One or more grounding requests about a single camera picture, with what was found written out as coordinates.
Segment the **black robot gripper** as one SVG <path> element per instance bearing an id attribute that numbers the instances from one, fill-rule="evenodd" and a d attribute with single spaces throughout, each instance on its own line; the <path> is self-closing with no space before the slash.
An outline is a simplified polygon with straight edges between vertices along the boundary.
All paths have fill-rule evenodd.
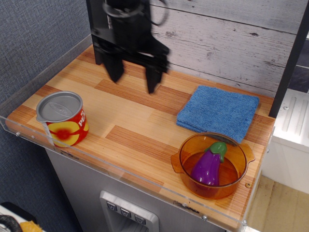
<path id="1" fill-rule="evenodd" d="M 124 73 L 123 61 L 133 62 L 146 68 L 148 93 L 154 93 L 162 73 L 168 70 L 169 48 L 153 37 L 150 15 L 107 16 L 110 36 L 96 50 L 101 53 L 110 79 L 118 82 Z"/>

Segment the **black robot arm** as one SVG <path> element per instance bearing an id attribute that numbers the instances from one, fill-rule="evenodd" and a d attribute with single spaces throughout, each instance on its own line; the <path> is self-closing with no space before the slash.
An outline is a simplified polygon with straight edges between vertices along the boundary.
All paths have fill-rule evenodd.
<path id="1" fill-rule="evenodd" d="M 95 62 L 103 64 L 110 79 L 117 82 L 124 73 L 124 61 L 145 68 L 149 93 L 155 91 L 163 73 L 168 71 L 169 48 L 152 35 L 148 0 L 88 0 L 87 11 Z"/>

